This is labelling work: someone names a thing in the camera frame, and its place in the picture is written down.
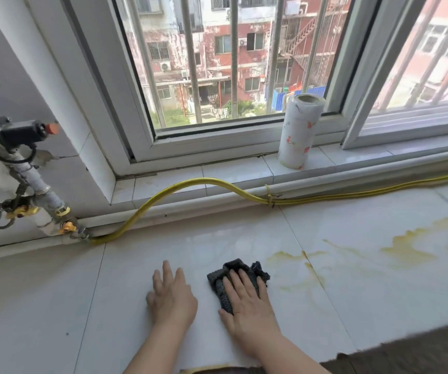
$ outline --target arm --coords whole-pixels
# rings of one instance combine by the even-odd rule
[[[163,263],[163,281],[153,274],[153,291],[146,296],[154,324],[124,374],[170,374],[184,335],[195,320],[198,301],[186,284],[181,268],[172,276],[169,262]]]
[[[272,310],[267,288],[259,277],[259,295],[243,270],[238,276],[231,271],[231,282],[224,278],[224,287],[234,315],[219,310],[229,334],[246,354],[256,358],[268,374],[326,374],[321,365],[302,352],[281,334]]]

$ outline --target hand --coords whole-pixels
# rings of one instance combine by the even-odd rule
[[[227,278],[223,279],[223,283],[234,315],[228,314],[224,309],[219,310],[219,315],[227,331],[243,351],[259,359],[261,344],[266,339],[282,336],[267,296],[267,288],[262,278],[258,277],[258,296],[244,270],[240,269],[239,276],[231,270],[230,275],[234,288]]]
[[[185,333],[195,320],[198,301],[186,284],[183,269],[176,270],[172,276],[169,262],[163,262],[163,281],[160,271],[153,274],[153,291],[146,296],[146,301],[153,316],[154,325],[171,325],[181,328]]]

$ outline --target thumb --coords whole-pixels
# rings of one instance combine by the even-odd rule
[[[222,323],[226,327],[228,333],[234,335],[234,316],[229,314],[224,309],[219,309],[219,316],[221,317]]]

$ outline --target tiled window sill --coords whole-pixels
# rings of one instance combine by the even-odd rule
[[[140,207],[160,190],[194,177],[214,177],[242,189],[257,188],[280,182],[327,175],[345,170],[391,163],[413,157],[448,151],[448,135],[384,144],[353,150],[342,150],[339,144],[313,148],[303,170],[283,167],[277,155],[247,157],[223,163],[200,165],[157,173],[154,176],[119,180],[113,192],[112,205],[130,210]],[[160,204],[186,201],[228,192],[214,185],[196,185],[167,196]]]

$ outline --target orange button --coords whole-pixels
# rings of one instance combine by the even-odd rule
[[[46,131],[48,134],[56,135],[59,132],[59,124],[57,123],[49,123],[45,125]]]

